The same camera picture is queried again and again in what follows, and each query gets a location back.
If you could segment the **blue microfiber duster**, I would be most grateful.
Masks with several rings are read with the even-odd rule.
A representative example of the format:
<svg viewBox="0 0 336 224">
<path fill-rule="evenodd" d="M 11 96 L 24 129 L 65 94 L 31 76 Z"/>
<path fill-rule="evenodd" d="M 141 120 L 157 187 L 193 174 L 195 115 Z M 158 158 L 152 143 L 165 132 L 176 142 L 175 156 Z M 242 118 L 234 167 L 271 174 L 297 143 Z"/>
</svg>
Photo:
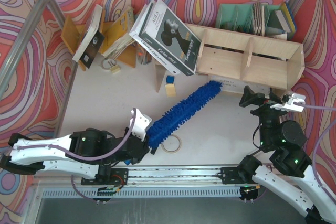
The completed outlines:
<svg viewBox="0 0 336 224">
<path fill-rule="evenodd" d="M 221 92 L 221 88 L 222 83 L 209 81 L 166 111 L 146 132 L 150 137 L 149 147 L 155 151 L 174 131 L 215 98 Z"/>
</svg>

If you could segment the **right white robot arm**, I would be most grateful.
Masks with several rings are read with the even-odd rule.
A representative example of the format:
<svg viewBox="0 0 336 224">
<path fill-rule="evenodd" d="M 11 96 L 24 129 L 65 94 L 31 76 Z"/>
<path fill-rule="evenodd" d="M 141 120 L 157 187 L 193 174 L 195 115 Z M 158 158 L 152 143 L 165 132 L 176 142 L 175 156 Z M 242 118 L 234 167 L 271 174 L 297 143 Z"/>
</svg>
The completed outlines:
<svg viewBox="0 0 336 224">
<path fill-rule="evenodd" d="M 249 86 L 244 87 L 239 106 L 251 104 L 258 108 L 251 110 L 259 118 L 256 130 L 259 132 L 258 150 L 272 152 L 270 161 L 281 174 L 291 178 L 297 187 L 268 170 L 253 155 L 246 155 L 238 165 L 238 177 L 263 185 L 281 197 L 300 212 L 306 223 L 335 223 L 335 194 L 318 174 L 315 159 L 303 150 L 307 141 L 299 123 L 293 120 L 281 121 L 288 112 L 302 112 L 309 105 L 306 97 L 290 92 L 278 97 L 255 93 Z"/>
</svg>

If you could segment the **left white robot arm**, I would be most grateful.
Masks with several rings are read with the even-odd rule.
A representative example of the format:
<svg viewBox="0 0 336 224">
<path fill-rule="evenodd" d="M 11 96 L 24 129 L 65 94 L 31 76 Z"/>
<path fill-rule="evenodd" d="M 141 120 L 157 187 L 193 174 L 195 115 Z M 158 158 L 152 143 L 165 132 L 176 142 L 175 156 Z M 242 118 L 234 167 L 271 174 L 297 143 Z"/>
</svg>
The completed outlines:
<svg viewBox="0 0 336 224">
<path fill-rule="evenodd" d="M 137 164 L 150 150 L 148 136 L 125 132 L 125 137 L 126 141 L 94 128 L 49 140 L 14 133 L 8 141 L 9 154 L 1 157 L 1 168 L 19 175 L 67 173 L 80 176 L 84 185 L 111 185 L 116 164 Z"/>
</svg>

